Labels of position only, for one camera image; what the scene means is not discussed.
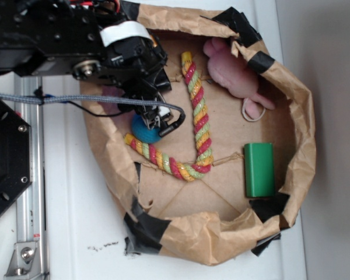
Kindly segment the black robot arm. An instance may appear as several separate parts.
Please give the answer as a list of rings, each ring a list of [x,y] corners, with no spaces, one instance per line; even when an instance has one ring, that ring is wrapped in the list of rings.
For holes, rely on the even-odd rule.
[[[137,22],[132,3],[119,1],[0,1],[0,75],[71,75],[123,91],[118,107],[135,111],[143,126],[164,137],[172,120],[163,99],[171,89],[167,54]]]

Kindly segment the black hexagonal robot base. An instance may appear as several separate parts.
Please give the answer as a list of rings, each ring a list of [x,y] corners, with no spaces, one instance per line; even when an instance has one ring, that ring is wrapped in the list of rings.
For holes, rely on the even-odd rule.
[[[0,217],[32,182],[30,125],[0,100]]]

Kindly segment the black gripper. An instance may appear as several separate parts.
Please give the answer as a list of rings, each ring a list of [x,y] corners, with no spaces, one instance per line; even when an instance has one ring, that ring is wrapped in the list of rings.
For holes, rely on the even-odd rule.
[[[167,53],[158,38],[133,20],[102,28],[100,37],[105,59],[76,64],[73,77],[121,89],[118,109],[136,112],[149,135],[165,137],[176,130],[186,115],[162,96],[172,87],[164,70]]]

